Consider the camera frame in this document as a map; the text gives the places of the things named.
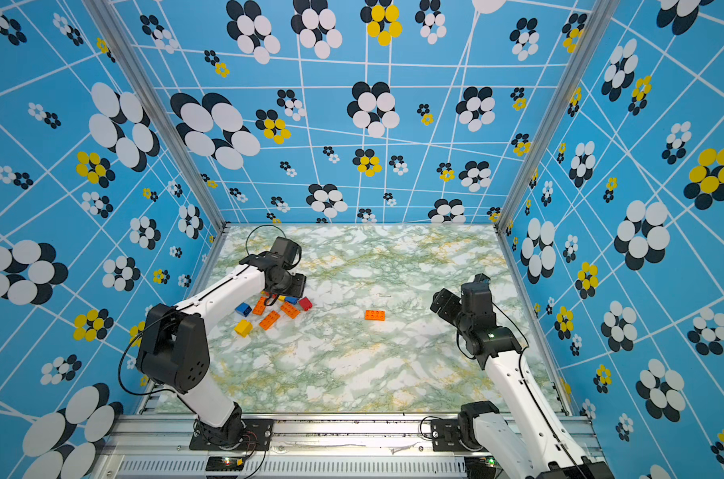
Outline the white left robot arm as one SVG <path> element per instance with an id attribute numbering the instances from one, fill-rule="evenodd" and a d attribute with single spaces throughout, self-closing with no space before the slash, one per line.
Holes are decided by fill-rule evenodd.
<path id="1" fill-rule="evenodd" d="M 294 273 L 302 247 L 278 237 L 268 251 L 250 253 L 231 273 L 176 305 L 156 305 L 146 316 L 136 367 L 166 385 L 196 416 L 196 436 L 232 450 L 246 437 L 241 407 L 210 374 L 208 334 L 237 307 L 263 291 L 270 299 L 303 295 L 306 276 Z"/>

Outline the yellow lego brick near arm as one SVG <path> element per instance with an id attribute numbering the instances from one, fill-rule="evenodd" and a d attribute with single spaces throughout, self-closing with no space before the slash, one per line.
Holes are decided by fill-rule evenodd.
<path id="1" fill-rule="evenodd" d="M 250 333 L 252 332 L 252 329 L 252 323 L 250 321 L 247 321 L 246 319 L 243 319 L 235 326 L 234 331 L 240 337 L 248 337 L 248 335 L 250 335 Z"/>

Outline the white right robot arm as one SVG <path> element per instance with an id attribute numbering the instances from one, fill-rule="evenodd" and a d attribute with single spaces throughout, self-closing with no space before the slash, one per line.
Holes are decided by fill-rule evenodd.
<path id="1" fill-rule="evenodd" d="M 517 427 L 513 431 L 491 401 L 461 406 L 457 415 L 460 446 L 487 452 L 498 478 L 611 478 L 605 461 L 597 461 L 573 439 L 533 378 L 527 345 L 497 321 L 490 278 L 479 273 L 455 295 L 434 293 L 430 311 L 456 329 L 466 356 L 477 362 L 501 393 Z"/>

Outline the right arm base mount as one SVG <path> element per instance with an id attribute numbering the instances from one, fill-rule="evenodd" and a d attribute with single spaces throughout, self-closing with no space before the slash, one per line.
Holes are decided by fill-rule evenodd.
<path id="1" fill-rule="evenodd" d="M 430 419 L 429 436 L 435 452 L 481 451 L 481 447 L 463 433 L 458 419 Z"/>

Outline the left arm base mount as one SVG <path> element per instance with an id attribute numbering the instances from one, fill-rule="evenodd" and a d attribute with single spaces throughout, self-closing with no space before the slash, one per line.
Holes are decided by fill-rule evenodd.
<path id="1" fill-rule="evenodd" d="M 196 419 L 188 448 L 192 451 L 268 451 L 273 427 L 272 419 L 236 417 L 218 428 Z"/>

